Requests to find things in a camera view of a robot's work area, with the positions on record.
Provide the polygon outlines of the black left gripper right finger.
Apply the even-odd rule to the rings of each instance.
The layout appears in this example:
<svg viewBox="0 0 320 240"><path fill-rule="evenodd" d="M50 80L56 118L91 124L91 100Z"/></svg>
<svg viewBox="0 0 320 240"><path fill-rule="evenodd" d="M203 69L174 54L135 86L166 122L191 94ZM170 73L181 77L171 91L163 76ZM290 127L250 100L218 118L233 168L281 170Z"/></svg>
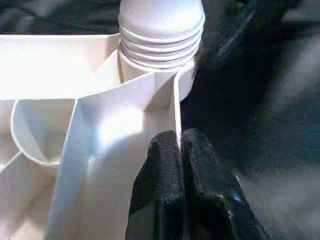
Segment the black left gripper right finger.
<svg viewBox="0 0 320 240"><path fill-rule="evenodd" d="M192 240L268 240L236 176L198 129L182 133L184 186Z"/></svg>

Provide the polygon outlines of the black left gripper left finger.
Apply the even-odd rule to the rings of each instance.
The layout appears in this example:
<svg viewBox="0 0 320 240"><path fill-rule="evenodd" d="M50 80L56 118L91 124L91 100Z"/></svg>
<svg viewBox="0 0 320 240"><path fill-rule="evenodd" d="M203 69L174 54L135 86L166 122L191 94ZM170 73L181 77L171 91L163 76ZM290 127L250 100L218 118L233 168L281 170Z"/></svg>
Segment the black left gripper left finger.
<svg viewBox="0 0 320 240"><path fill-rule="evenodd" d="M176 133L157 134L132 187L127 240L187 238L183 166Z"/></svg>

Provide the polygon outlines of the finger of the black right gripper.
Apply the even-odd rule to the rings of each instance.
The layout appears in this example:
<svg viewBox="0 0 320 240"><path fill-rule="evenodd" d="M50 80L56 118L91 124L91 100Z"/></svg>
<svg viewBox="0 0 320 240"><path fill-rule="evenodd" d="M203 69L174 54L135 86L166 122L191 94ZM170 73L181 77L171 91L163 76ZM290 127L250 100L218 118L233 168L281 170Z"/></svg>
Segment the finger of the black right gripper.
<svg viewBox="0 0 320 240"><path fill-rule="evenodd" d="M246 35L283 15L282 0L207 0L204 8L201 65L207 68L224 62Z"/></svg>

